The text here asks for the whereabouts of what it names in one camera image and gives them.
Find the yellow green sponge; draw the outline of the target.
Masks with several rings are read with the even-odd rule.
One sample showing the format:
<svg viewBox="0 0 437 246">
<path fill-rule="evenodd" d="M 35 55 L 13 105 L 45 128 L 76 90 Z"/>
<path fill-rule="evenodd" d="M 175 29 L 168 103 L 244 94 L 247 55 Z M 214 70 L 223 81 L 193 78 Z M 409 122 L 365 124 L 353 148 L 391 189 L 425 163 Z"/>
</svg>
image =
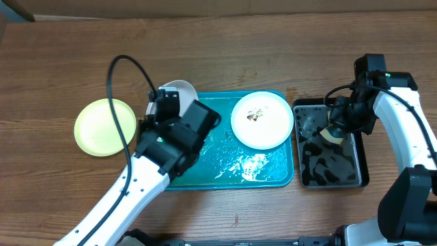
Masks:
<svg viewBox="0 0 437 246">
<path fill-rule="evenodd" d="M 344 140 L 345 133 L 336 126 L 329 124 L 326 128 L 320 131 L 320 135 L 329 143 L 340 145 Z"/>
</svg>

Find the yellow-green plate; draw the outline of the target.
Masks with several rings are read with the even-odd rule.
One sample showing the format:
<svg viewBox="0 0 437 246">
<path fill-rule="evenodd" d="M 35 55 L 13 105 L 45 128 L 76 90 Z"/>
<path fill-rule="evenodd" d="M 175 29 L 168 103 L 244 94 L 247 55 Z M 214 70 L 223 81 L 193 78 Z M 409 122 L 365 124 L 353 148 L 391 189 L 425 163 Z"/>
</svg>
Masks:
<svg viewBox="0 0 437 246">
<path fill-rule="evenodd" d="M 137 127 L 135 114 L 121 100 L 114 99 L 113 106 L 125 141 L 130 143 Z M 79 148 L 92 156 L 110 156 L 124 149 L 107 98 L 90 103 L 80 112 L 74 125 L 74 138 Z"/>
</svg>

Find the white plate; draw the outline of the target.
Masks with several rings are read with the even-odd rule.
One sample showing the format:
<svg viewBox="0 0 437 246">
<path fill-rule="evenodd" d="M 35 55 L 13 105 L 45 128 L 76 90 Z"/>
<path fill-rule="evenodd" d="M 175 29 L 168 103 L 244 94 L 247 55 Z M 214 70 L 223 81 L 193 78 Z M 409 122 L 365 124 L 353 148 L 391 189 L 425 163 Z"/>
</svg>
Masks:
<svg viewBox="0 0 437 246">
<path fill-rule="evenodd" d="M 293 125 L 291 107 L 273 92 L 247 94 L 231 113 L 231 129 L 236 138 L 256 150 L 280 146 L 291 135 Z"/>
<path fill-rule="evenodd" d="M 199 100 L 197 91 L 188 81 L 175 80 L 164 84 L 163 87 L 175 87 L 178 91 L 180 101 L 180 117 L 185 114 L 194 100 Z"/>
</svg>

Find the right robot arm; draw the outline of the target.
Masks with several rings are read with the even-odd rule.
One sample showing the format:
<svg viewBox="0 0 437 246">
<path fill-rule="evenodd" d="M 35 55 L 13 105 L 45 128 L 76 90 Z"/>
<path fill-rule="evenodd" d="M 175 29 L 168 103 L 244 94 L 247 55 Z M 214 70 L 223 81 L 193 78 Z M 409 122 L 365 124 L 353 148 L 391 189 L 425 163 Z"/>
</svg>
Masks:
<svg viewBox="0 0 437 246">
<path fill-rule="evenodd" d="M 339 145 L 348 133 L 372 133 L 381 121 L 395 153 L 399 177 L 378 205 L 376 217 L 343 225 L 336 245 L 435 245 L 436 137 L 420 103 L 418 86 L 409 72 L 389 72 L 384 55 L 365 54 L 354 62 L 349 97 L 339 96 L 330 109 L 321 136 Z"/>
</svg>

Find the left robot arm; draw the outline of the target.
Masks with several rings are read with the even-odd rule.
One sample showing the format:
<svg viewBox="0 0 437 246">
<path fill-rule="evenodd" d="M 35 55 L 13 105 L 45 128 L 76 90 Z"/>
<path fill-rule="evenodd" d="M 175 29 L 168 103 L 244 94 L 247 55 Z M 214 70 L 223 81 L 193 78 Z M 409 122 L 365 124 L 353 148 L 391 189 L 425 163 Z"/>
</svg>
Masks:
<svg viewBox="0 0 437 246">
<path fill-rule="evenodd" d="M 160 87 L 142 121 L 137 147 L 114 185 L 58 245 L 116 245 L 139 213 L 199 158 L 221 116 L 198 100 L 179 114 L 180 95 Z"/>
</svg>

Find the white plate front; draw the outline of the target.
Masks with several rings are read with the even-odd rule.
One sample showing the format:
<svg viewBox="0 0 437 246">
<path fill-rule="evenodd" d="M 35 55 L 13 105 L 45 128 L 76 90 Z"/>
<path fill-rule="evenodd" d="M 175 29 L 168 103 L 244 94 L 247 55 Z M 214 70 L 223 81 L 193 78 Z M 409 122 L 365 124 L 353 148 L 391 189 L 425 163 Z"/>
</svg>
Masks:
<svg viewBox="0 0 437 246">
<path fill-rule="evenodd" d="M 199 100 L 197 91 L 188 81 L 175 80 L 164 84 L 163 87 L 175 87 L 178 91 L 180 101 L 180 117 L 185 114 L 194 100 Z"/>
</svg>

